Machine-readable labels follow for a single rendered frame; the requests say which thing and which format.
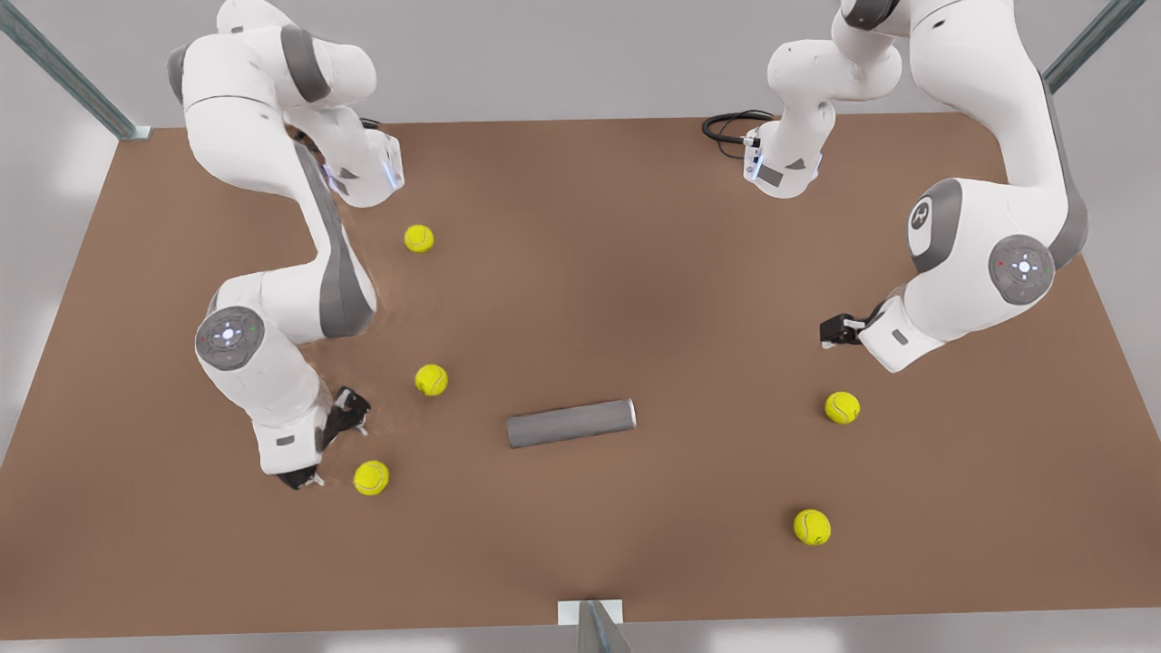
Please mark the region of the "grey tennis tube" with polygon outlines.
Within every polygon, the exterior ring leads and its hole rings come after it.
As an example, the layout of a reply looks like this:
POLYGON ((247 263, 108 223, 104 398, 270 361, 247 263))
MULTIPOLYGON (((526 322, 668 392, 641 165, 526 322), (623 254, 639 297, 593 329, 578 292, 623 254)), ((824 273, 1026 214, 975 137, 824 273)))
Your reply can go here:
POLYGON ((551 412, 519 414, 507 419, 511 449, 527 449, 541 443, 575 442, 592 435, 625 433, 636 426, 636 409, 630 399, 601 404, 569 406, 551 412))

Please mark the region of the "silver frame post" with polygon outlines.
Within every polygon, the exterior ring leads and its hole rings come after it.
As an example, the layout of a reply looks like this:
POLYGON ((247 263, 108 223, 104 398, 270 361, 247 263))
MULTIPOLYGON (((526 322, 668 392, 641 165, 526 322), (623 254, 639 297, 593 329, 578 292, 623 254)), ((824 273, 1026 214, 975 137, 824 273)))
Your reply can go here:
POLYGON ((1079 69, 1086 65, 1086 62, 1097 53, 1112 34, 1118 33, 1144 3, 1147 3, 1147 0, 1108 0, 1086 29, 1079 33, 1079 36, 1070 41, 1043 72, 1043 82, 1048 87, 1050 94, 1057 93, 1069 82, 1079 69))
POLYGON ((147 141, 151 137, 151 127, 134 124, 10 0, 0 0, 0 33, 117 139, 147 141))
POLYGON ((621 632, 622 600, 561 600, 557 624, 577 627, 577 653, 633 653, 621 632))

